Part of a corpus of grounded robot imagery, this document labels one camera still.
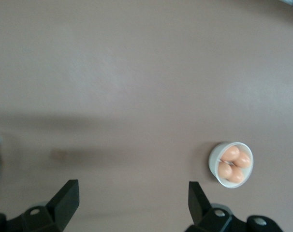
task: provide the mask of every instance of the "screw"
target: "screw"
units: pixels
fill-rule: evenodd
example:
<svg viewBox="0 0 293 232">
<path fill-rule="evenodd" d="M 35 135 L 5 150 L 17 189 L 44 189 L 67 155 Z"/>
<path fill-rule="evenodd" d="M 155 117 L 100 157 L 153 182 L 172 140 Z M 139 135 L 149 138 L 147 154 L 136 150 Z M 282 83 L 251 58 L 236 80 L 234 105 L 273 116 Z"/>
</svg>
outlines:
<svg viewBox="0 0 293 232">
<path fill-rule="evenodd" d="M 261 217 L 254 218 L 254 221 L 260 226 L 267 225 L 267 222 L 264 219 L 262 219 Z"/>
<path fill-rule="evenodd" d="M 223 216 L 225 216 L 224 212 L 221 211 L 220 209 L 215 210 L 214 213 L 215 213 L 216 216 L 218 216 L 218 217 L 223 217 Z"/>
</svg>

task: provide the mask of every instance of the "egg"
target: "egg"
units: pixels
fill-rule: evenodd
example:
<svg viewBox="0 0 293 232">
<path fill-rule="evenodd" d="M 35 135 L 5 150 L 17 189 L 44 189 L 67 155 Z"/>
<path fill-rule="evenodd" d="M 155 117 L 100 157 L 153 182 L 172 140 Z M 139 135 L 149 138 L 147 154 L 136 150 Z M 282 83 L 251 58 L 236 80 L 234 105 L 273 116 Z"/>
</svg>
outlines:
<svg viewBox="0 0 293 232">
<path fill-rule="evenodd" d="M 233 174 L 231 177 L 227 178 L 229 181 L 234 182 L 234 183 L 241 183 L 244 180 L 244 175 L 242 170 L 237 167 L 237 166 L 230 166 Z"/>
<path fill-rule="evenodd" d="M 239 158 L 240 151 L 238 147 L 231 146 L 229 147 L 220 158 L 221 161 L 232 162 Z"/>
<path fill-rule="evenodd" d="M 240 168 L 248 168 L 251 165 L 251 160 L 245 152 L 240 151 L 238 159 L 236 159 L 233 163 Z"/>
<path fill-rule="evenodd" d="M 233 170 L 228 163 L 220 162 L 218 168 L 218 174 L 220 178 L 230 178 L 233 174 Z"/>
</svg>

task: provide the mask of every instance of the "beige surface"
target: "beige surface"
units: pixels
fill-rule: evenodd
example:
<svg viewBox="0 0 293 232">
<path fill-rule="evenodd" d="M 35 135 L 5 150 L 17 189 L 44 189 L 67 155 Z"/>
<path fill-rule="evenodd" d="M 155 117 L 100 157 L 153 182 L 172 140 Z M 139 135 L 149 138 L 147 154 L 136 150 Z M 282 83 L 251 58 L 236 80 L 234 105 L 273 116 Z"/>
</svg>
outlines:
<svg viewBox="0 0 293 232">
<path fill-rule="evenodd" d="M 188 181 L 293 232 L 293 7 L 276 0 L 0 0 L 0 211 L 71 178 L 67 232 L 182 232 Z M 226 189 L 211 148 L 255 163 Z"/>
</svg>

